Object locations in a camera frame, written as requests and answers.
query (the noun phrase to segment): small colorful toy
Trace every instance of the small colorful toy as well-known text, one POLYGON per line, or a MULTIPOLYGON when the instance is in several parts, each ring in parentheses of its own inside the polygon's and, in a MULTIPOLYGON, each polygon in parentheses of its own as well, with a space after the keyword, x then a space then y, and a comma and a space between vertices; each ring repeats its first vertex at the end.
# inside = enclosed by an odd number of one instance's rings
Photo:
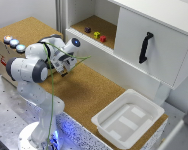
POLYGON ((84 31, 85 31, 86 33, 91 33, 91 28, 86 27, 86 28, 84 29, 84 31))
POLYGON ((95 37, 96 39, 98 39, 98 38, 100 37, 100 32, 95 32, 95 33, 94 33, 94 37, 95 37))
POLYGON ((100 36, 100 41, 101 42, 106 42, 106 36, 104 36, 104 35, 100 36))

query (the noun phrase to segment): brown cork surface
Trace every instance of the brown cork surface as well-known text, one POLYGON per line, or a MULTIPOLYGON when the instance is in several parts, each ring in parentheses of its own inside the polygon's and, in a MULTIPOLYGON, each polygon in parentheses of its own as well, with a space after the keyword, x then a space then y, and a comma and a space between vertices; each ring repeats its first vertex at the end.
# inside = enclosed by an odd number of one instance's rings
MULTIPOLYGON (((97 127, 91 122, 91 118, 124 93, 125 89, 84 64, 77 66, 64 78, 55 73, 54 81, 55 95, 65 102, 64 111, 116 150, 115 146, 99 134, 97 127)), ((40 85, 51 93, 50 77, 40 85)), ((167 118, 167 115, 163 115, 131 150, 141 149, 167 118)))
POLYGON ((75 25, 71 26, 75 30, 82 32, 83 34, 93 38, 94 40, 101 42, 100 39, 94 38, 94 32, 100 32, 101 35, 105 35, 107 40, 103 44, 114 49, 117 26, 111 24, 97 16, 92 16, 86 20, 83 20, 75 25), (91 33, 84 31, 85 27, 91 28, 91 33))
MULTIPOLYGON (((0 41, 3 42, 5 35, 12 35, 14 38, 17 38, 21 44, 28 46, 51 34, 61 35, 58 31, 31 17, 1 28, 0 41)), ((51 93, 51 77, 48 77, 47 80, 40 85, 51 93)), ((124 93, 125 89, 84 64, 77 66, 64 78, 62 78, 60 74, 55 73, 54 87, 55 95, 65 102, 66 106, 64 111, 66 113, 113 149, 117 149, 98 133, 97 127, 91 122, 91 118, 124 93)), ((139 150, 166 119, 167 116, 163 115, 131 150, 139 150)))
POLYGON ((1 28, 0 41, 4 42, 4 36, 10 35, 13 38, 18 39, 20 44, 23 44, 27 47, 52 34, 59 34, 63 37, 60 32, 54 30, 43 22, 30 17, 1 28))

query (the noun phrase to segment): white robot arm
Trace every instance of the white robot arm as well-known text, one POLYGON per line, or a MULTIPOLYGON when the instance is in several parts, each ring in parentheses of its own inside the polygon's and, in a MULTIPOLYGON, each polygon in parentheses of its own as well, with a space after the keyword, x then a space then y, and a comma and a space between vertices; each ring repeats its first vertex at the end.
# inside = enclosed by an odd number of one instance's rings
MULTIPOLYGON (((39 124, 32 132, 31 137, 29 137, 30 144, 35 150, 43 150, 47 146, 46 141, 52 106, 52 95, 36 83, 41 83, 47 78, 48 67, 46 63, 48 62, 48 58, 57 72, 63 74, 64 67, 67 71, 70 71, 77 63, 76 58, 71 56, 75 54, 79 47, 80 42, 78 39, 73 38, 65 45, 59 35, 52 35, 41 39, 36 44, 28 46, 25 51, 26 59, 12 58, 7 63, 7 73, 14 81, 18 82, 17 90, 19 94, 25 100, 42 108, 39 124), (48 56, 46 55, 44 45, 47 49, 48 56)), ((54 96, 53 121, 50 132, 52 135, 57 130, 56 115, 62 113, 64 107, 64 102, 54 96)), ((52 144, 51 147, 54 150, 60 149, 60 145, 58 144, 52 144)))

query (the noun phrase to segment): black handle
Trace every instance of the black handle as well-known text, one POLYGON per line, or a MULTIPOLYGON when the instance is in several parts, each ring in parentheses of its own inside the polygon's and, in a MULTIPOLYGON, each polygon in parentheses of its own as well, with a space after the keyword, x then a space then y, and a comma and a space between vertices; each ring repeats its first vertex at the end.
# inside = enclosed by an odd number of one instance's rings
POLYGON ((148 40, 151 39, 154 35, 150 32, 147 33, 147 36, 145 37, 144 41, 143 41, 143 45, 142 45, 142 49, 141 49, 141 54, 139 57, 139 63, 142 64, 147 60, 147 57, 145 57, 145 53, 147 50, 147 46, 148 46, 148 40))

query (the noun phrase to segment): white cabinet top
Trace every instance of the white cabinet top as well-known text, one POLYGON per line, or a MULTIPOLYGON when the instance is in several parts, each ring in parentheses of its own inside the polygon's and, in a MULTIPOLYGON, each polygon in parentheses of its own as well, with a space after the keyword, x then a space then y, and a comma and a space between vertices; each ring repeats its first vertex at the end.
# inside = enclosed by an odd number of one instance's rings
POLYGON ((188 0, 108 1, 188 35, 188 0))

